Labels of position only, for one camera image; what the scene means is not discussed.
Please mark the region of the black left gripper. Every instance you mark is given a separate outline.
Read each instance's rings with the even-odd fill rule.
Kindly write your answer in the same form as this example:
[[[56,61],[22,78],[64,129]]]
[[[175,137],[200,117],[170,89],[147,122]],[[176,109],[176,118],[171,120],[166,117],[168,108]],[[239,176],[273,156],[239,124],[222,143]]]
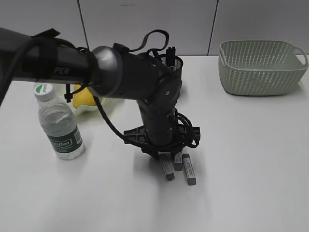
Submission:
[[[185,147],[196,148],[200,141],[200,128],[190,123],[178,123],[175,127],[163,132],[154,132],[140,126],[124,132],[125,144],[141,148],[142,153],[159,159],[160,153],[176,155]]]

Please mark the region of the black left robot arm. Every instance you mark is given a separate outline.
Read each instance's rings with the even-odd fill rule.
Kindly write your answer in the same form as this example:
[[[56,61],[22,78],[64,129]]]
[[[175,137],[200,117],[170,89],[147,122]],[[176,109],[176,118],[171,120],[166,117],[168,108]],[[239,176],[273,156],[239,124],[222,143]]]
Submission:
[[[143,52],[115,43],[94,50],[76,47],[49,29],[34,36],[0,30],[0,96],[12,81],[79,84],[100,97],[136,100],[143,125],[119,132],[101,104],[97,107],[111,130],[126,144],[157,158],[196,148],[200,129],[175,107],[182,87],[183,60],[166,44]]]

